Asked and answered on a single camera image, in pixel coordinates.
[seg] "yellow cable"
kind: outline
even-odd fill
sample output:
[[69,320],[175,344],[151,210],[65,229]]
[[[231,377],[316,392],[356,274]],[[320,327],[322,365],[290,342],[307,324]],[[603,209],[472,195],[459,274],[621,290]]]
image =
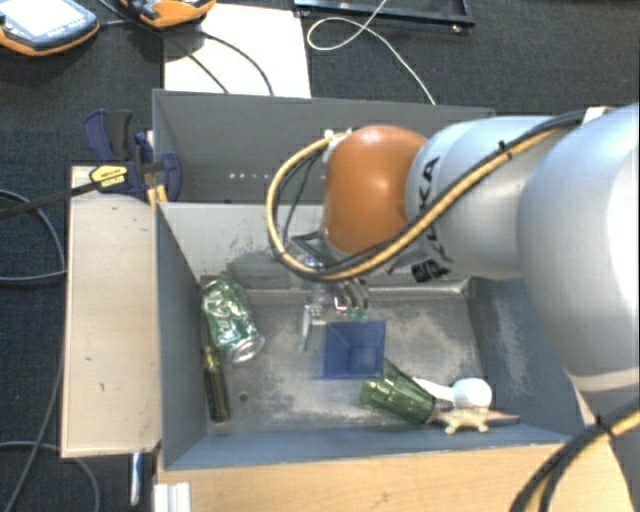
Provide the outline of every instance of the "yellow cable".
[[[389,247],[380,251],[380,253],[373,256],[371,259],[360,263],[352,268],[347,270],[338,271],[333,274],[320,276],[322,280],[325,281],[338,281],[352,278],[361,273],[367,272],[376,268],[377,266],[385,263],[392,257],[399,254],[407,245],[416,240],[420,234],[429,227],[435,220],[440,217],[460,196],[462,196],[467,190],[473,187],[480,180],[491,174],[493,171],[498,169],[501,165],[510,160],[513,156],[526,151],[532,146],[536,145],[543,139],[546,139],[558,129],[553,128],[546,132],[542,132],[538,135],[535,135],[527,140],[522,141],[519,144],[516,144],[513,148],[511,148],[508,152],[502,153],[498,155],[496,158],[492,159],[490,162],[487,162],[483,166],[476,169],[474,172],[469,174],[463,180],[461,180],[455,187],[453,187],[447,194],[436,203],[414,226],[412,226],[406,233],[404,233],[401,237],[395,240]],[[293,168],[295,164],[297,164],[304,157],[313,153],[314,151],[327,146],[332,140],[338,137],[343,137],[344,134],[336,134],[330,137],[326,137],[322,140],[316,141],[313,144],[310,144],[306,148],[298,151],[295,155],[289,158],[276,172],[271,185],[269,186],[267,192],[266,199],[266,210],[267,210],[267,231],[269,237],[278,251],[282,259],[287,262],[292,268],[299,270],[304,273],[319,273],[319,270],[314,267],[310,267],[300,263],[296,260],[289,252],[287,252],[280,236],[278,234],[275,221],[272,216],[273,202],[275,200],[276,191],[280,186],[280,183],[283,181],[288,172]]]
[[169,196],[167,195],[167,189],[164,185],[156,186],[156,194],[158,196],[158,201],[161,203],[168,203]]
[[151,212],[155,213],[156,212],[156,201],[157,201],[156,189],[155,188],[150,188],[150,189],[147,190],[147,201],[149,202],[149,206],[151,206]]
[[640,425],[640,409],[636,409],[629,416],[619,419],[611,427],[611,432],[614,436],[621,436],[625,432],[628,432],[632,428]]

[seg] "green glass bottle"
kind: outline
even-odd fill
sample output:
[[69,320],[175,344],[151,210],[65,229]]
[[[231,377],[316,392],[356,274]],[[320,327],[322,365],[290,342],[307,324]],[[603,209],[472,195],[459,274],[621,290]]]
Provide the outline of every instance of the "green glass bottle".
[[382,376],[367,379],[362,386],[360,402],[397,414],[414,425],[421,425],[431,417],[436,398],[385,359]]
[[214,348],[205,347],[203,349],[202,363],[209,415],[215,422],[227,421],[230,416],[229,396],[227,394],[224,371]]

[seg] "white cable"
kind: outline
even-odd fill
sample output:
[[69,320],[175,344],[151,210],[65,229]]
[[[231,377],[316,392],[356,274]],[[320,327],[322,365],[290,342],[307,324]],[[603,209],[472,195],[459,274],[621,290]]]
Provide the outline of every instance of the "white cable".
[[[371,16],[367,19],[367,21],[364,22],[364,24],[361,24],[361,23],[358,23],[357,21],[353,21],[353,20],[350,20],[348,18],[343,18],[343,17],[340,17],[340,16],[331,16],[331,17],[322,18],[321,20],[316,21],[313,25],[311,25],[311,28],[309,28],[309,31],[307,32],[307,44],[311,48],[313,48],[314,50],[317,50],[317,51],[320,51],[320,52],[330,52],[330,51],[334,51],[334,50],[339,50],[340,48],[344,48],[349,43],[355,41],[355,39],[357,37],[359,37],[360,34],[362,34],[363,32],[366,31],[369,34],[371,34],[372,36],[374,36],[376,39],[378,39],[380,42],[382,42],[389,49],[389,51],[393,54],[393,56],[396,59],[398,59],[398,62],[400,62],[400,64],[402,64],[402,66],[409,72],[409,74],[413,77],[413,79],[418,83],[420,88],[427,95],[427,98],[429,98],[429,101],[431,102],[431,104],[432,105],[436,105],[436,100],[433,98],[433,96],[429,92],[429,89],[427,89],[427,86],[425,85],[425,83],[420,79],[418,74],[411,68],[411,66],[409,66],[409,64],[407,64],[407,61],[405,61],[402,58],[402,56],[391,45],[391,43],[389,41],[387,41],[383,36],[378,34],[375,30],[369,28],[369,25],[371,24],[373,19],[377,16],[377,14],[380,12],[380,10],[384,7],[384,5],[388,1],[389,0],[382,0],[382,2],[380,2],[378,7],[376,7],[376,9],[373,11]],[[347,39],[345,39],[344,41],[342,41],[342,42],[340,42],[338,44],[335,44],[333,46],[318,46],[311,39],[311,36],[313,35],[313,32],[320,25],[322,25],[323,23],[328,23],[328,22],[331,22],[331,21],[340,21],[342,23],[348,23],[350,25],[358,27],[358,30],[353,35],[351,35],[350,37],[348,37]]]

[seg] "green can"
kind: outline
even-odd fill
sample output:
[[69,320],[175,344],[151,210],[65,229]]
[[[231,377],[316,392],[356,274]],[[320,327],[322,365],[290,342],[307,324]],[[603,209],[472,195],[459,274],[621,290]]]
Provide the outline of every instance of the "green can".
[[256,329],[246,291],[236,281],[213,279],[202,290],[201,308],[211,344],[226,361],[242,363],[260,352],[265,338]]

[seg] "blue clamp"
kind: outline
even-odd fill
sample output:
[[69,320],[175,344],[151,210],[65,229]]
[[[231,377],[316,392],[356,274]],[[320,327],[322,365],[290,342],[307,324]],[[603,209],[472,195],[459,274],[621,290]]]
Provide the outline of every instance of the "blue clamp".
[[129,111],[96,110],[82,122],[85,143],[98,156],[101,164],[118,162],[129,171],[127,181],[101,192],[124,194],[147,202],[147,192],[164,185],[169,201],[176,201],[182,185],[182,168],[177,153],[170,151],[153,162],[153,148],[144,133],[135,136],[135,157],[129,150]]

